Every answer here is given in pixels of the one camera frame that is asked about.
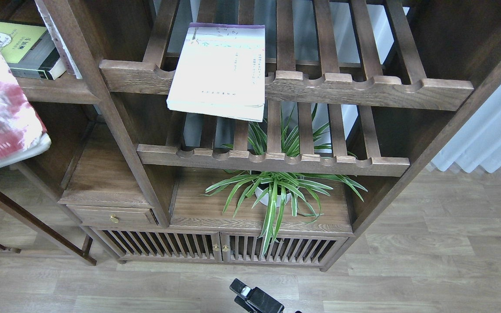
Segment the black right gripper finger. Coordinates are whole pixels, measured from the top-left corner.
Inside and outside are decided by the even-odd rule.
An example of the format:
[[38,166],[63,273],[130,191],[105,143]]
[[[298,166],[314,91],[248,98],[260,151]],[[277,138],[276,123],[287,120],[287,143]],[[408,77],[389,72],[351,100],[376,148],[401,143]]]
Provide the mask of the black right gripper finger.
[[239,306],[241,306],[243,309],[245,309],[249,313],[258,313],[259,309],[255,304],[255,297],[250,296],[250,297],[244,297],[244,296],[236,296],[234,298],[235,303],[237,303]]
[[254,296],[259,313],[282,313],[284,311],[284,305],[268,295],[268,293],[265,293],[258,287],[251,289],[239,279],[234,279],[229,289],[236,293],[237,296]]

